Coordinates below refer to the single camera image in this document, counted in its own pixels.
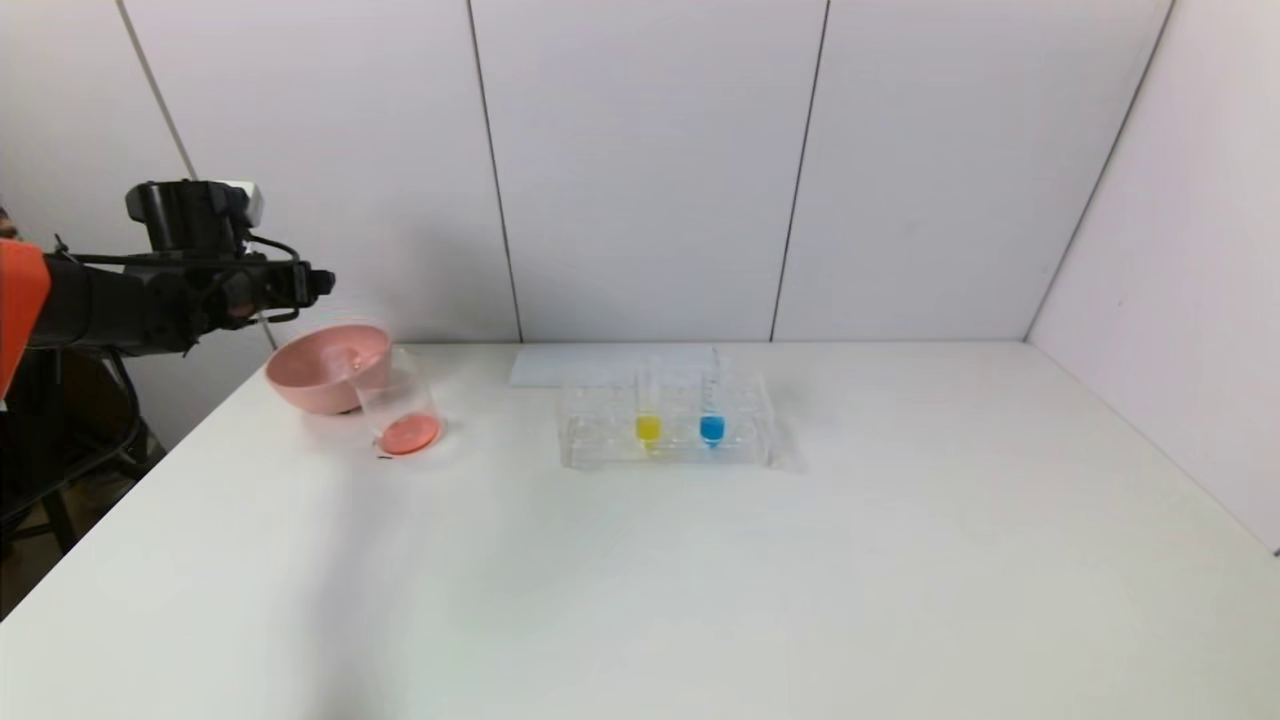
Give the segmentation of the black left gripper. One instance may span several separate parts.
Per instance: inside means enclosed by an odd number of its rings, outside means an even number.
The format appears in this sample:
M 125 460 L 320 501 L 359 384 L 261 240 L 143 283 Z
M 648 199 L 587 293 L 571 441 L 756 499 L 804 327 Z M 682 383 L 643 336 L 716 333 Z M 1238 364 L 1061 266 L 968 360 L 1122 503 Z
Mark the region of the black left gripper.
M 317 296 L 332 293 L 337 275 L 311 269 L 308 263 L 287 263 L 252 268 L 251 284 L 257 309 L 302 309 L 315 305 Z

